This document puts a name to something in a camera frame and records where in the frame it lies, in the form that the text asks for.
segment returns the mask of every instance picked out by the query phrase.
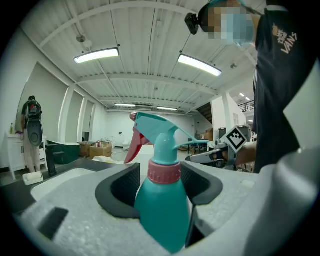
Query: face mask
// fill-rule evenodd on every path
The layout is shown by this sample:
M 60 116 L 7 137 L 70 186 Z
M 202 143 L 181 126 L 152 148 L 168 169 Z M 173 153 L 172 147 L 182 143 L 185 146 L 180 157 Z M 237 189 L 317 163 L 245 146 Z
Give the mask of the face mask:
M 227 13 L 221 14 L 220 38 L 227 45 L 244 46 L 254 41 L 254 23 L 250 14 L 243 13 L 241 8 L 227 8 Z

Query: spray bottle trigger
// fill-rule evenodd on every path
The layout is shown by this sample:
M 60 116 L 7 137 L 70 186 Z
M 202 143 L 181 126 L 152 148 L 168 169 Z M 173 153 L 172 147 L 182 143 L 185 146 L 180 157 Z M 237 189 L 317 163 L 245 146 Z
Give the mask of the spray bottle trigger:
M 124 163 L 130 163 L 133 159 L 135 159 L 141 150 L 141 147 L 147 143 L 149 143 L 149 140 L 134 127 L 131 145 Z

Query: teal spray bottle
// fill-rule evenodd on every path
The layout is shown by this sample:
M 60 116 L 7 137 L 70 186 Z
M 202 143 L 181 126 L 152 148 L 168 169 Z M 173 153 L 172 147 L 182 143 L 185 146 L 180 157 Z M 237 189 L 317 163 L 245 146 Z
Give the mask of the teal spray bottle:
M 187 194 L 180 179 L 178 148 L 208 141 L 196 140 L 159 115 L 134 112 L 130 118 L 135 121 L 133 138 L 124 163 L 131 162 L 143 145 L 154 144 L 148 177 L 136 196 L 134 207 L 140 213 L 144 229 L 170 253 L 177 253 L 185 245 L 190 222 Z M 181 130 L 192 141 L 176 145 L 176 130 Z

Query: spray nozzle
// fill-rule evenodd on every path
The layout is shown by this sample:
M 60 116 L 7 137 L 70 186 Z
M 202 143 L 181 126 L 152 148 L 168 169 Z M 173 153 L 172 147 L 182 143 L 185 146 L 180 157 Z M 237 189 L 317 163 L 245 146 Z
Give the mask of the spray nozzle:
M 141 147 L 149 142 L 154 144 L 154 157 L 152 161 L 159 165 L 177 164 L 178 148 L 188 144 L 208 143 L 208 140 L 197 140 L 185 130 L 176 126 L 168 119 L 142 112 L 133 112 L 130 119 L 134 121 L 133 138 L 124 163 L 131 162 L 139 153 Z M 181 130 L 191 139 L 186 143 L 177 145 L 174 135 L 176 130 Z

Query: black t-shirt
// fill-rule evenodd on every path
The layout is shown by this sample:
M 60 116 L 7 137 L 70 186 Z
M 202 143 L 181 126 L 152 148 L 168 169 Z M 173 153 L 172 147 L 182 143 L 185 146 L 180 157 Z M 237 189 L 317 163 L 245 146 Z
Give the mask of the black t-shirt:
M 283 114 L 316 60 L 300 35 L 287 11 L 265 10 L 259 21 L 253 124 L 257 133 L 256 173 L 300 147 Z

